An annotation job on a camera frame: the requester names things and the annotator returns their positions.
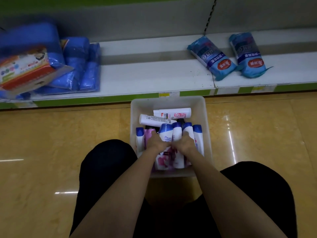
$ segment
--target glossy floor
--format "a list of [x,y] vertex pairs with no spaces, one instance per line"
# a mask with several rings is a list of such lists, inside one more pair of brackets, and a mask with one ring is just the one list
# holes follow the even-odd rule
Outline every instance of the glossy floor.
[[[299,237],[315,237],[317,92],[206,103],[216,168],[254,160],[278,172],[293,190]],[[0,237],[68,237],[81,161],[104,140],[129,142],[129,118],[129,104],[0,112]],[[146,196],[180,207],[200,194],[182,178],[151,180]]]

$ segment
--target black pants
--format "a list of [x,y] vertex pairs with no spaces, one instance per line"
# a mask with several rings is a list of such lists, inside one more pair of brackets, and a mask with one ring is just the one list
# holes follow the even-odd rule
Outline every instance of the black pants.
[[[131,146],[108,140],[88,153],[79,174],[79,192],[70,234],[103,193],[135,161]],[[252,161],[239,162],[221,173],[243,190],[279,226],[288,238],[297,237],[295,204],[287,182],[270,168]],[[205,198],[185,205],[173,225],[176,237],[221,237]],[[144,199],[133,237],[153,237],[154,217]]]

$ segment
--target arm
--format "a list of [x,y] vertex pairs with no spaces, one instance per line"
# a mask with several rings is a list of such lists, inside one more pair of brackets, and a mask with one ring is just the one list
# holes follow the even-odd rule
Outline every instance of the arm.
[[192,163],[200,188],[222,237],[286,238],[270,217],[196,149],[188,133],[172,143]]
[[155,158],[169,145],[153,131],[141,157],[101,196],[70,237],[132,237]]

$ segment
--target white plastic bin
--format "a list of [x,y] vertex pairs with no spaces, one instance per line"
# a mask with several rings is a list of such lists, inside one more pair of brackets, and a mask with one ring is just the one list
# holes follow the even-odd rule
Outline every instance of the white plastic bin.
[[[131,123],[130,123],[130,145],[136,152],[135,129],[137,127],[145,127],[139,123],[140,114],[153,115],[155,109],[165,108],[191,108],[192,116],[185,119],[192,124],[200,124],[204,137],[204,154],[205,158],[212,162],[211,142],[208,127],[207,111],[205,99],[202,96],[186,96],[186,97],[161,97],[150,99],[134,99],[131,102]],[[184,169],[175,169],[173,171],[155,171],[151,174],[151,178],[164,177],[186,177],[195,176],[192,167]]]

